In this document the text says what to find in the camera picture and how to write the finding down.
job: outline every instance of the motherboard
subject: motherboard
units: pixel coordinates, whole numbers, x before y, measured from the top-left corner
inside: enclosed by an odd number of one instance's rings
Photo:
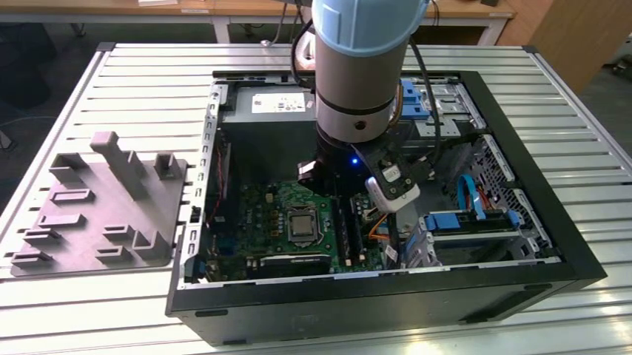
[[[358,195],[351,203],[358,220],[370,223],[371,218],[364,218],[372,208],[368,197]],[[262,262],[279,264],[275,277],[291,276],[283,273],[283,265],[303,262],[300,257],[308,258],[311,267],[326,267],[320,271],[328,274],[381,270],[378,243],[362,244],[358,262],[350,261],[347,251],[340,252],[348,245],[340,243],[335,232],[335,204],[296,182],[242,185],[236,230],[218,238],[222,279],[255,278],[252,273]]]

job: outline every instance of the blue plastic latch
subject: blue plastic latch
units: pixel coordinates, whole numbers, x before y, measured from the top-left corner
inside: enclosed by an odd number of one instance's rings
[[[437,228],[439,230],[461,228],[455,213],[434,213],[431,214],[431,216],[434,218],[434,223],[437,224]]]
[[[402,79],[402,88],[403,88],[403,103],[405,104],[418,104],[419,93],[414,88],[413,82],[410,80]]]
[[[403,120],[426,120],[430,116],[430,112],[422,105],[422,94],[410,80],[402,79],[402,89],[403,105],[401,118]]]
[[[426,220],[426,229],[429,231],[433,231],[434,229],[437,229],[437,224],[434,223],[433,216],[425,216],[423,220]]]
[[[511,221],[513,226],[517,228],[519,227],[519,216],[517,215],[515,211],[511,209],[506,212],[506,216],[509,217],[509,220]]]

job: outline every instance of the black cable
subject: black cable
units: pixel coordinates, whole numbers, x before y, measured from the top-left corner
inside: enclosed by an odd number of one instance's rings
[[[312,26],[314,21],[308,20],[308,22],[304,24],[303,28],[300,28],[300,32],[298,33],[296,38],[292,41],[292,47],[291,47],[291,52],[290,52],[290,70],[292,73],[292,78],[294,81],[296,82],[296,85],[299,87],[303,87],[306,89],[311,89],[308,84],[300,79],[300,76],[298,75],[296,72],[296,48],[298,48],[298,42],[303,35],[307,33],[308,28]]]
[[[422,54],[418,51],[417,44],[414,43],[413,37],[410,37],[409,44],[413,47],[414,57],[417,58],[418,67],[422,70],[423,84],[426,85],[427,100],[430,101],[431,115],[434,119],[434,159],[433,163],[437,163],[439,157],[439,146],[441,146],[441,122],[438,121],[437,102],[434,101],[433,87],[430,86],[430,78],[427,76],[426,65],[423,64]]]
[[[300,12],[300,8],[303,7],[303,1],[296,0],[296,11],[298,11],[298,17],[300,18],[300,24],[304,24],[304,18],[303,18],[303,13]]]
[[[298,20],[298,13],[294,16],[294,20],[292,20],[292,28],[291,28],[291,31],[290,31],[290,43],[292,43],[292,41],[294,41],[294,29],[296,27],[296,20]]]
[[[430,0],[434,5],[434,20],[433,20],[433,26],[438,26],[438,21],[441,19],[441,11],[438,10],[438,5],[435,0]]]

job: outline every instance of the wire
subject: wire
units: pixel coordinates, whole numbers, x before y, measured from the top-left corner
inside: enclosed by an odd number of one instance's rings
[[[259,26],[254,26],[252,24],[239,24],[239,27],[247,30],[248,28],[246,27],[246,25],[250,26],[250,28],[260,28],[264,26],[264,24],[260,24]]]
[[[491,206],[491,202],[490,202],[490,199],[487,198],[487,196],[485,195],[485,192],[482,190],[482,187],[478,186],[475,188],[475,191],[478,191],[478,194],[481,195],[481,198],[482,198],[482,205],[485,206],[485,209],[491,209],[493,206]]]
[[[280,28],[283,26],[283,20],[286,19],[286,11],[287,11],[287,3],[283,4],[283,13],[280,15],[280,21],[278,22],[276,26],[276,35],[274,36],[272,42],[267,45],[267,47],[274,46],[278,42],[278,37],[280,36]]]
[[[294,29],[296,27],[296,19],[298,19],[299,13],[300,13],[300,6],[296,5],[296,15],[294,15],[292,28],[290,31],[290,43],[292,43],[292,40],[294,40]]]
[[[385,214],[379,220],[377,221],[375,225],[371,228],[371,231],[368,232],[368,239],[382,239],[382,240],[389,240],[389,236],[385,234],[375,234],[377,227],[379,227],[379,224],[382,224],[383,220],[386,220],[387,214]]]
[[[296,82],[296,85],[299,87],[303,87],[306,89],[311,89],[308,84],[300,79],[300,76],[298,75],[296,72],[296,48],[298,48],[298,42],[303,35],[307,33],[308,28],[311,27],[314,21],[308,20],[308,22],[304,24],[303,28],[300,28],[300,32],[298,33],[296,38],[292,41],[292,47],[291,47],[291,52],[290,52],[290,71],[292,73],[292,78],[294,81]]]
[[[303,7],[303,1],[296,0],[296,10],[298,10],[298,17],[300,18],[300,24],[304,24],[303,13],[300,12],[300,8]]]
[[[438,10],[438,5],[437,5],[437,1],[435,0],[430,0],[433,2],[433,5],[434,5],[434,20],[433,20],[433,26],[438,26],[438,21],[439,21],[439,18],[441,18],[441,11]]]
[[[441,122],[438,121],[437,102],[434,101],[433,87],[430,86],[430,78],[427,76],[426,65],[423,64],[422,54],[418,51],[417,44],[414,43],[413,36],[409,40],[410,46],[413,47],[414,57],[417,58],[418,67],[422,70],[423,84],[426,85],[427,100],[430,101],[431,115],[434,120],[434,159],[433,164],[437,164],[439,158],[439,145],[441,145]]]

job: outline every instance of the floor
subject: floor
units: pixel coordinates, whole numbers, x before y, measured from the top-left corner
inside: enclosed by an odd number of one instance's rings
[[[41,65],[40,71],[50,86],[48,101],[28,110],[16,110],[0,101],[0,128],[17,142],[10,152],[0,151],[0,212],[20,183],[21,176],[46,137],[54,117],[60,113],[101,41],[128,43],[213,43],[212,28],[204,24],[87,24],[87,35],[75,37],[65,24],[46,24],[46,31],[57,48],[57,58]],[[231,25],[235,42],[256,43],[274,38],[275,26],[268,24],[251,28]],[[282,32],[279,42],[287,43],[290,29]],[[632,81],[614,77],[602,69],[580,96],[594,116],[600,119],[622,148],[632,154]],[[22,117],[38,117],[5,124]]]

